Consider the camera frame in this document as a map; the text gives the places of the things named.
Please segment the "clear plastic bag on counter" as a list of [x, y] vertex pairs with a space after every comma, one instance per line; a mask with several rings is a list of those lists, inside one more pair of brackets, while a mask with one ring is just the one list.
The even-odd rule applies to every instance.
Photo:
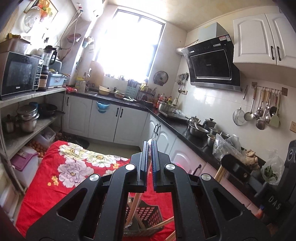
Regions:
[[246, 157], [245, 151], [241, 149], [239, 137], [236, 135], [224, 139], [220, 134], [216, 134], [212, 154], [218, 161], [221, 161], [222, 158], [228, 154], [234, 156], [241, 162], [243, 162]]

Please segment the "white upper wall cabinet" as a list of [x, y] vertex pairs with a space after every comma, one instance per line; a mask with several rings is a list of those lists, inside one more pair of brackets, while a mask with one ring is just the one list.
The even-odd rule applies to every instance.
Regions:
[[233, 20], [235, 64], [272, 64], [295, 69], [295, 31], [284, 14]]

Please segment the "white lower kitchen cabinets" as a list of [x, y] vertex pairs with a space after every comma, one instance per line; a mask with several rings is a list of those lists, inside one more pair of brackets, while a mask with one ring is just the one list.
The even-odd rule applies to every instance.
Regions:
[[[96, 102], [110, 104], [99, 113]], [[183, 123], [162, 117], [156, 110], [112, 98], [67, 94], [63, 131], [90, 140], [142, 148], [156, 138], [158, 149], [188, 173], [215, 176], [220, 166], [204, 138], [192, 136]]]

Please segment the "fruit picture on wall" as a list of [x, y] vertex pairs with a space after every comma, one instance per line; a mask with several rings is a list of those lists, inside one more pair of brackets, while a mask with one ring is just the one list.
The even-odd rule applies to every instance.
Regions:
[[41, 21], [52, 21], [58, 13], [57, 8], [50, 0], [35, 0], [30, 1], [26, 6], [24, 13], [27, 13], [30, 9], [38, 7], [41, 12]]

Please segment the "black microwave oven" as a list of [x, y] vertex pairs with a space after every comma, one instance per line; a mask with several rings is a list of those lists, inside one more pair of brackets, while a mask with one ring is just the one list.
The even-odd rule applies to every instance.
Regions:
[[38, 89], [43, 60], [15, 52], [1, 53], [1, 100]]

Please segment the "black plastic utensil basket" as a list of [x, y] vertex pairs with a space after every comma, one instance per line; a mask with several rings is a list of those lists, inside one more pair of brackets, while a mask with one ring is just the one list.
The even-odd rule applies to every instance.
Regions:
[[124, 228], [124, 237], [150, 237], [160, 232], [164, 227], [154, 227], [163, 222], [160, 208], [140, 201], [132, 222]]

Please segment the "black range hood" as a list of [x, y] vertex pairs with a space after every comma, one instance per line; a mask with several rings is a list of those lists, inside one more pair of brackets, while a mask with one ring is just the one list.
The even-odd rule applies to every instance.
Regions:
[[241, 92], [240, 71], [233, 63], [234, 45], [219, 23], [203, 28], [198, 39], [181, 51], [191, 85]]

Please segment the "steel bowl on counter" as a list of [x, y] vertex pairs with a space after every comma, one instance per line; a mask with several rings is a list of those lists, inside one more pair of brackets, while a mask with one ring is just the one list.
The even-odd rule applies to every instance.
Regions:
[[203, 138], [209, 133], [208, 130], [198, 126], [196, 123], [191, 123], [188, 127], [190, 134], [198, 138]]

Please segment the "small white desk fan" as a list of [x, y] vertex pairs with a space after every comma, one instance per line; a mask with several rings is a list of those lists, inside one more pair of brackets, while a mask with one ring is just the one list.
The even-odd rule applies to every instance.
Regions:
[[41, 10], [38, 6], [32, 7], [24, 17], [23, 29], [28, 33], [41, 20]]

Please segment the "wooden chopsticks pair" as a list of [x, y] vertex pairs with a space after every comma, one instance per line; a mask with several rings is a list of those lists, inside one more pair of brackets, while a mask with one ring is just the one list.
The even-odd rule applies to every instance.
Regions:
[[133, 200], [131, 199], [130, 195], [128, 196], [127, 204], [129, 207], [129, 214], [126, 219], [125, 227], [128, 227], [131, 224], [133, 218], [135, 217], [142, 230], [146, 230], [145, 225], [143, 224], [142, 220], [140, 219], [137, 213], [137, 208], [141, 202], [141, 197], [142, 193], [136, 193]]

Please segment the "stainless steel pot on shelf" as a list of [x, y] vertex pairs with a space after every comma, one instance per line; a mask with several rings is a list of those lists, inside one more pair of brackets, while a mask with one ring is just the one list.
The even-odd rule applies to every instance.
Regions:
[[39, 118], [38, 108], [34, 105], [24, 105], [16, 110], [18, 124], [20, 129], [26, 133], [32, 133], [36, 126]]

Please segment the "blue bag on cabinet door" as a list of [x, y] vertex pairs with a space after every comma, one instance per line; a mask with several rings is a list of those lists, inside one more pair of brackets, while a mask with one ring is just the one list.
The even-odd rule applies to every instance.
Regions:
[[98, 101], [96, 102], [96, 105], [97, 105], [97, 110], [99, 113], [106, 113], [106, 111], [110, 107], [110, 104], [105, 104], [105, 103], [101, 103]]

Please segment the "red floral tablecloth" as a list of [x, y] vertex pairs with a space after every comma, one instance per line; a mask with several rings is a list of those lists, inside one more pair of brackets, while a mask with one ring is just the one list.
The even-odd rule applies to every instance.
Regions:
[[22, 236], [90, 175], [107, 176], [130, 162], [128, 158], [93, 152], [64, 141], [56, 141], [42, 157], [16, 220], [16, 229]]

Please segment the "white water heater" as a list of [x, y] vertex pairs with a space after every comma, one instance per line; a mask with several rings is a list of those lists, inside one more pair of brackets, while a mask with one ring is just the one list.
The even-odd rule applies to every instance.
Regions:
[[103, 14], [103, 0], [72, 0], [76, 9], [82, 10], [82, 19], [88, 22], [96, 20]]

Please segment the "blender with black base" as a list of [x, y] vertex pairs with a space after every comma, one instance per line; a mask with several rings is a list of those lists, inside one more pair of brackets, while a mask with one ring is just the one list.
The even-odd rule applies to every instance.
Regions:
[[40, 75], [38, 91], [47, 90], [49, 66], [56, 61], [57, 54], [58, 54], [57, 48], [54, 48], [51, 45], [48, 45], [43, 49], [43, 54], [42, 54], [43, 67]]

